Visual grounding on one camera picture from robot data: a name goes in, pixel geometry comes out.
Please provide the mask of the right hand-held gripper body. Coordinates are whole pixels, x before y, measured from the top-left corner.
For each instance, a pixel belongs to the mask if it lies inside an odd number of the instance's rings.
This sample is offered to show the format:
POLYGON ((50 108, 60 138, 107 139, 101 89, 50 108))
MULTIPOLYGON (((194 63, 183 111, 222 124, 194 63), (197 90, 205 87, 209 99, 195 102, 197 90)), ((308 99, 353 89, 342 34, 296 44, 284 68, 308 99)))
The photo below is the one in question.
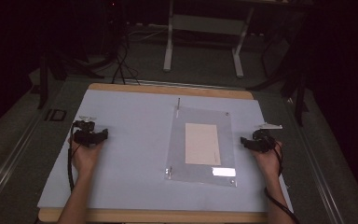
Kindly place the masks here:
POLYGON ((259 145, 258 151, 268 152, 277 145, 276 140, 270 135, 270 130, 281 130, 282 125, 264 123, 256 126, 257 130, 253 133, 253 139, 259 145))

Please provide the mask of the pale table mat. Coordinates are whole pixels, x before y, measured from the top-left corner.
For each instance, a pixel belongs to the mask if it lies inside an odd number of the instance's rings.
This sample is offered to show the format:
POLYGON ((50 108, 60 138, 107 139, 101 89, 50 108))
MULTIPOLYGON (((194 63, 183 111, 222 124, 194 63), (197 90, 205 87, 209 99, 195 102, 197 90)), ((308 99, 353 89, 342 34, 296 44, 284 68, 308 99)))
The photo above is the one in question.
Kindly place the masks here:
POLYGON ((266 211, 263 177, 240 142, 264 121, 256 100, 88 90, 77 113, 109 132, 89 207, 266 211), (220 165, 186 163, 187 123, 217 126, 220 165), (172 179, 166 176, 170 166, 172 179))

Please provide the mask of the person's right hand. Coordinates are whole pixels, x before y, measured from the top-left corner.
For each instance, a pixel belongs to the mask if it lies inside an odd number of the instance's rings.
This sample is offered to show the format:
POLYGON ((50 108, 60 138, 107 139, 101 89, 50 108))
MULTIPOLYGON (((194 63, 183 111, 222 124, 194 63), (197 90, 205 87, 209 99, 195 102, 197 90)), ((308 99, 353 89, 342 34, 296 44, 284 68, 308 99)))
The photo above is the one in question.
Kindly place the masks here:
POLYGON ((279 177, 282 172, 282 143, 275 142, 275 148, 269 152, 252 152, 264 177, 279 177))

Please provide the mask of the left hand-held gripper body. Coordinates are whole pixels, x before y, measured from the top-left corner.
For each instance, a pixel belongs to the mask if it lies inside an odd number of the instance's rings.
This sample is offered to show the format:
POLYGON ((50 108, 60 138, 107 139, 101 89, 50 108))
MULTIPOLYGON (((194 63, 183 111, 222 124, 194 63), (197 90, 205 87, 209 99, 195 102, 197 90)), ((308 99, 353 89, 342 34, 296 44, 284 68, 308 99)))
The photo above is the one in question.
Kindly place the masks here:
POLYGON ((97 145, 99 143, 98 134, 94 132, 95 118, 80 116, 79 120, 73 123, 76 129, 73 140, 83 146, 97 145))

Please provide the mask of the black tripod stand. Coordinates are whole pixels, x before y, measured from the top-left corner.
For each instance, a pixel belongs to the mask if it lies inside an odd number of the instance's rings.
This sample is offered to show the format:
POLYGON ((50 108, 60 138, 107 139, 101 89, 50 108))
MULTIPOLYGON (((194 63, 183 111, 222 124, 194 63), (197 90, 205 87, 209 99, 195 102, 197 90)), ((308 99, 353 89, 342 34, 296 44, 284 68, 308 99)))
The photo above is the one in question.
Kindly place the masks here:
POLYGON ((67 77, 63 66, 65 63, 75 68, 82 76, 102 78, 102 76, 92 72, 92 69, 105 66, 110 63, 110 60, 104 59, 97 63, 80 63, 58 49, 43 49, 39 60, 39 109, 43 108, 48 101, 48 72, 51 72, 53 77, 58 80, 65 80, 67 77))
POLYGON ((294 116, 297 124, 302 127, 302 111, 304 106, 304 96, 306 89, 306 65, 307 53, 303 52, 304 42, 301 33, 297 33, 291 41, 282 61, 277 69, 273 72, 272 77, 260 84, 248 87, 249 91, 260 91, 275 83, 284 81, 280 95, 283 98, 292 98, 296 95, 294 116))

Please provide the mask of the white metal table frame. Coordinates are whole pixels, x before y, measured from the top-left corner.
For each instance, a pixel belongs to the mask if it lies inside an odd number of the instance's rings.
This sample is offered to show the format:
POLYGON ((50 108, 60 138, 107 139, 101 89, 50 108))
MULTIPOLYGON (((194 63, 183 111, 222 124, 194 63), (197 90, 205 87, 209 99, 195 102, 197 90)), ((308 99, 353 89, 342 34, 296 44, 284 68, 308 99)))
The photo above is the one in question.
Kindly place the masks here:
POLYGON ((232 49, 234 68, 237 78, 243 78, 244 72, 241 65, 241 48, 247 35, 251 19, 254 15, 255 8, 250 7, 243 21, 217 19, 200 16, 190 16, 175 14, 174 0, 169 1, 169 18, 168 18, 168 40, 164 57, 163 71, 170 72, 172 69, 173 41, 172 35, 174 30, 203 32, 221 35, 237 35, 238 44, 232 49))

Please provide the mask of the black floor bracket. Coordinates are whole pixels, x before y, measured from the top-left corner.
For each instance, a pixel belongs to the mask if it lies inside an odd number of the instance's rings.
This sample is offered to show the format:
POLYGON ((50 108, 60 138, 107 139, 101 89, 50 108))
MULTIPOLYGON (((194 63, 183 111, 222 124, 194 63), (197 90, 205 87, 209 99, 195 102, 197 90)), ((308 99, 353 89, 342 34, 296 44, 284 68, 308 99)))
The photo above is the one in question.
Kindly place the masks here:
POLYGON ((44 121, 64 121, 67 112, 62 109, 50 109, 46 114, 44 121))

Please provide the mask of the metal floor rail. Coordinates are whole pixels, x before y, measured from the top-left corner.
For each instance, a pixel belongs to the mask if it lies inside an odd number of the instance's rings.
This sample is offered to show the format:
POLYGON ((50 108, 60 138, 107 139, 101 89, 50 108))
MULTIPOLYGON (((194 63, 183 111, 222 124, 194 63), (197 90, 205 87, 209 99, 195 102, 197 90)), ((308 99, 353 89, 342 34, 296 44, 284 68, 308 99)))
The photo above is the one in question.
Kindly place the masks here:
POLYGON ((26 148, 30 144, 30 141, 34 135, 34 130, 36 129, 40 120, 40 117, 35 117, 31 120, 31 123, 26 127, 19 141, 16 143, 6 160, 0 166, 0 191, 5 187, 6 182, 10 179, 11 174, 25 153, 26 148))
POLYGON ((317 162, 313 149, 310 145, 310 140, 303 131, 303 128, 300 127, 296 121, 294 112, 295 112, 295 103, 291 98, 282 99, 285 105, 286 110, 289 113, 291 122, 295 126, 296 133, 299 135, 299 139, 302 143, 304 153, 308 166, 310 168, 310 173, 313 179, 313 183, 318 190, 319 198, 324 204, 324 211, 329 217, 331 224, 344 224, 342 215, 340 214, 335 199, 333 197, 332 191, 328 186, 324 173, 321 169, 320 164, 317 162))

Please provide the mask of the photo print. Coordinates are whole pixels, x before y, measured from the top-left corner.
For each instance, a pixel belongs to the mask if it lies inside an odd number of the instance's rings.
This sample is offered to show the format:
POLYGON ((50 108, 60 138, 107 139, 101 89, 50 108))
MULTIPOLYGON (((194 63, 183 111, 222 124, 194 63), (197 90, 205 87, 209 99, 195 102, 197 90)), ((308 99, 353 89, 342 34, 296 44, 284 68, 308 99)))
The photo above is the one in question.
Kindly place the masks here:
POLYGON ((220 165, 217 126, 187 123, 185 150, 187 164, 220 165))

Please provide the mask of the person's left hand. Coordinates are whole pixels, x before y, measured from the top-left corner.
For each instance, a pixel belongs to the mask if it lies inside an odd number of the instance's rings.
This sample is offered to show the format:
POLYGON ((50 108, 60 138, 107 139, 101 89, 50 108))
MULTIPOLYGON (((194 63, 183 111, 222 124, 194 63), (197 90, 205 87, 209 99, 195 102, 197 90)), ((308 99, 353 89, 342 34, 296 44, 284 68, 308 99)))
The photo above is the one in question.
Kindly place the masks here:
POLYGON ((85 147, 76 142, 72 143, 71 156, 80 176, 93 174, 102 147, 103 143, 91 147, 85 147))

